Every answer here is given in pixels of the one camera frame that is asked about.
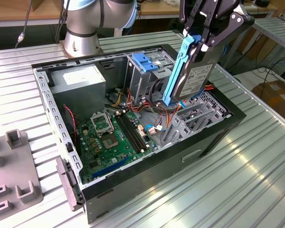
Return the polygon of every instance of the wooden shelf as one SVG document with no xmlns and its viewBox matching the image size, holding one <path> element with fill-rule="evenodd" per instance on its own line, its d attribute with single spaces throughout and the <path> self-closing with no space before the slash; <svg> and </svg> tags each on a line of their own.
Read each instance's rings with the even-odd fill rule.
<svg viewBox="0 0 285 228">
<path fill-rule="evenodd" d="M 59 18 L 59 4 L 58 0 L 44 0 L 40 6 L 30 12 L 29 19 L 58 19 Z M 248 12 L 258 11 L 259 13 L 266 13 L 268 11 L 276 10 L 277 8 L 271 4 L 267 8 L 249 9 Z M 142 15 L 174 15 L 179 13 L 179 7 L 168 5 L 165 2 L 144 2 L 142 4 Z M 26 10 L 12 9 L 0 6 L 0 21 L 24 20 Z"/>
</svg>

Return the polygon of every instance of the yellow wire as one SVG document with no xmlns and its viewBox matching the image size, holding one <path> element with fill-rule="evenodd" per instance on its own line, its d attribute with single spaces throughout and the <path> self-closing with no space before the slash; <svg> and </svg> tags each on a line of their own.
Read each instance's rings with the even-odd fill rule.
<svg viewBox="0 0 285 228">
<path fill-rule="evenodd" d="M 116 107 L 119 105 L 121 96 L 122 96 L 122 93 L 120 92 L 119 96 L 118 96 L 118 100 L 116 101 L 116 103 L 114 105 L 112 105 L 112 107 Z"/>
</svg>

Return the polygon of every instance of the cardboard box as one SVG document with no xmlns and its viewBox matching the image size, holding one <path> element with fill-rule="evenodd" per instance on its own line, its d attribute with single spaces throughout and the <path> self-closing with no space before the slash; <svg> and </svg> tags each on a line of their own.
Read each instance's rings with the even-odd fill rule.
<svg viewBox="0 0 285 228">
<path fill-rule="evenodd" d="M 31 11 L 34 11 L 43 0 L 32 0 Z M 5 6 L 9 8 L 28 10 L 30 0 L 0 0 L 0 6 Z"/>
<path fill-rule="evenodd" d="M 260 97 L 263 83 L 252 89 L 252 92 Z M 262 100 L 272 107 L 285 119 L 285 83 L 282 81 L 267 82 L 264 84 Z"/>
</svg>

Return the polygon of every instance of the open computer tower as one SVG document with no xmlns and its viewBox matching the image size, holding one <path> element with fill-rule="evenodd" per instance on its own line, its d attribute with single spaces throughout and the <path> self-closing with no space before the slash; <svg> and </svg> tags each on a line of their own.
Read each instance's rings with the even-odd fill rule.
<svg viewBox="0 0 285 228">
<path fill-rule="evenodd" d="M 32 66 L 68 202 L 88 223 L 209 153 L 245 118 L 218 89 L 164 106 L 176 57 L 161 45 Z"/>
</svg>

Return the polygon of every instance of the motherboard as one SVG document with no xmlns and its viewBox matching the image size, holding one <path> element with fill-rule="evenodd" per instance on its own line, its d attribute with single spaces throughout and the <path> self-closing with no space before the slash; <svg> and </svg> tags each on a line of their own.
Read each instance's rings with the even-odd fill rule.
<svg viewBox="0 0 285 228">
<path fill-rule="evenodd" d="M 83 163 L 80 172 L 83 184 L 157 150 L 132 111 L 105 115 L 98 114 L 91 121 L 77 127 L 81 146 L 80 159 Z"/>
</svg>

